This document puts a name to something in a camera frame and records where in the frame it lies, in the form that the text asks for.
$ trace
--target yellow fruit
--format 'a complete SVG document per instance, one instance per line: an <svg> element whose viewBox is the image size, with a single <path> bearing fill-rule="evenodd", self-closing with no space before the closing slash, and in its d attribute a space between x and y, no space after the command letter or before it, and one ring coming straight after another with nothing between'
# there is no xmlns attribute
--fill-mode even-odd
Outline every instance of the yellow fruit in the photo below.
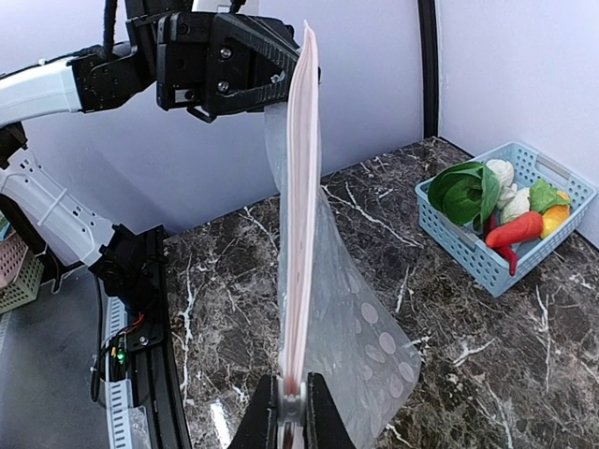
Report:
<svg viewBox="0 0 599 449"><path fill-rule="evenodd" d="M570 199L564 192L558 192L563 199ZM553 231L565 222L570 216L570 206L553 206L543 214L543 232L541 239L546 239Z"/></svg>

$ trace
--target white wall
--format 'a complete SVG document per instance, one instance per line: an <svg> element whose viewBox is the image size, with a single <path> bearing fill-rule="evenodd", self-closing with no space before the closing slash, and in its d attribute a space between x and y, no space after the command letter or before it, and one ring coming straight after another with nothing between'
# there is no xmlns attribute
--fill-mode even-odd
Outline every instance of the white wall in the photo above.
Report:
<svg viewBox="0 0 599 449"><path fill-rule="evenodd" d="M0 72L101 42L103 3L3 1ZM260 14L291 22L299 40L304 19L317 32L325 171L421 138L416 0L261 0ZM118 29L126 39L123 1ZM29 121L30 148L84 204L136 232L181 231L274 193L261 115L206 125L164 112L154 95L152 86L118 110Z"/></svg>
<svg viewBox="0 0 599 449"><path fill-rule="evenodd" d="M440 135L519 140L599 184L599 2L437 1ZM599 200L581 227L599 246Z"/></svg>

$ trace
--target robotic arm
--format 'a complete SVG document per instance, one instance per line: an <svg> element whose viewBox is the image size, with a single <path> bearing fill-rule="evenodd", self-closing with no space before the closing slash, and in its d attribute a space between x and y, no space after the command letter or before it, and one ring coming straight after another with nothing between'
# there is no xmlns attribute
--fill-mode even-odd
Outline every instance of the robotic arm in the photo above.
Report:
<svg viewBox="0 0 599 449"><path fill-rule="evenodd" d="M168 330L160 326L168 321L160 304L165 292L156 282L164 270L152 262L162 254L149 250L155 243L85 208L55 181L28 150L22 122L116 109L153 83L160 108L185 108L204 123L286 101L299 57L290 26L263 17L190 12L185 1L125 0L128 42L105 41L0 76L0 194L61 239L103 281L107 295L146 316L136 329L142 337L127 336L141 341L132 352L168 341ZM233 1L236 12L240 4ZM303 398L283 396L278 385L276 376L262 378L231 449L274 449L278 429L292 422L304 426L307 447L354 447L322 376L310 373Z"/></svg>

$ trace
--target green leafy vegetable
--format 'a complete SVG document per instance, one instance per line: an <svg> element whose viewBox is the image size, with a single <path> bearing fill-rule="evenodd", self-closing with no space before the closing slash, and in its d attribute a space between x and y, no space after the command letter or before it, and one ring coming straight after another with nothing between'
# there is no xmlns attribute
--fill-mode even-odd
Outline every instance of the green leafy vegetable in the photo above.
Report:
<svg viewBox="0 0 599 449"><path fill-rule="evenodd" d="M558 189L545 180L537 180L531 187L531 210L543 214L552 206L566 206L570 201L558 195Z"/></svg>
<svg viewBox="0 0 599 449"><path fill-rule="evenodd" d="M474 220L475 229L495 209L501 185L493 171L480 162L456 164L442 171L429 187L431 205L455 225Z"/></svg>
<svg viewBox="0 0 599 449"><path fill-rule="evenodd" d="M470 198L472 185L480 182L474 176L466 176L456 182L443 199L443 209L450 222L456 225L470 223L480 213L480 197Z"/></svg>

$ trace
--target pink basket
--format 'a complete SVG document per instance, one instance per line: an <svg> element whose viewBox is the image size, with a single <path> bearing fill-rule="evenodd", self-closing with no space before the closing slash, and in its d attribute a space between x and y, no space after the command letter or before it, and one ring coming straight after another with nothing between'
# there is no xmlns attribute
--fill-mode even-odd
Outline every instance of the pink basket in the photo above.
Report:
<svg viewBox="0 0 599 449"><path fill-rule="evenodd" d="M0 288L5 288L15 279L26 254L27 245L13 229L0 243Z"/></svg>

